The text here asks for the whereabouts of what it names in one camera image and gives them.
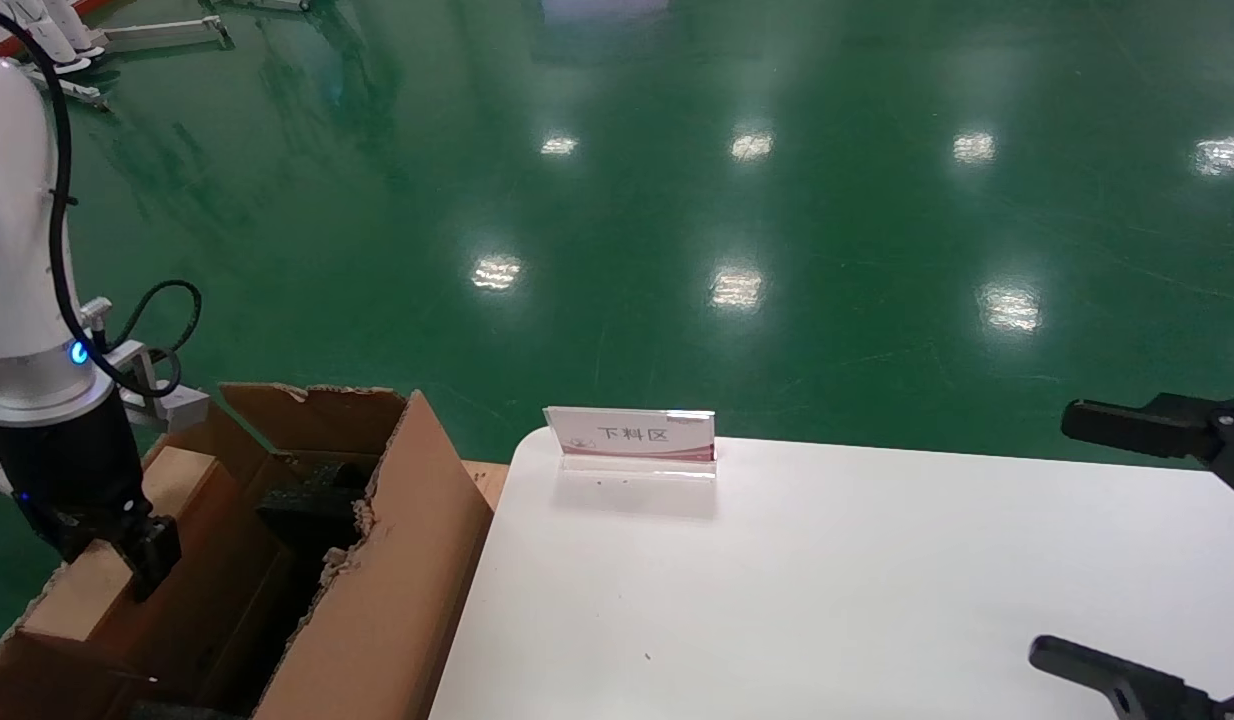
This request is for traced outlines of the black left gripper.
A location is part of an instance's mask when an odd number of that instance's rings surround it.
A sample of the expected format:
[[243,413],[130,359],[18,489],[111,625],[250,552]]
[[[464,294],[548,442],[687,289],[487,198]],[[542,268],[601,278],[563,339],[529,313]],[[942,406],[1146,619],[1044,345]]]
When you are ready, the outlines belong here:
[[77,417],[39,427],[0,427],[0,464],[15,505],[36,536],[74,562],[95,541],[131,571],[131,594],[147,601],[181,561],[172,516],[149,516],[143,471],[117,391]]

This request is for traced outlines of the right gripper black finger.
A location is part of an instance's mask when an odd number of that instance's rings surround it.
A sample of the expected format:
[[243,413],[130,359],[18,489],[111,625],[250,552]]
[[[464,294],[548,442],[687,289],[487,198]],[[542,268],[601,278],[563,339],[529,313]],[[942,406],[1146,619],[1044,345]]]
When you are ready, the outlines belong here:
[[1056,635],[1038,635],[1029,664],[1097,692],[1119,719],[1234,719],[1234,697],[1215,700],[1178,676],[1104,653]]
[[1067,438],[1153,457],[1192,457],[1234,492],[1234,398],[1153,396],[1141,408],[1091,400],[1062,412]]

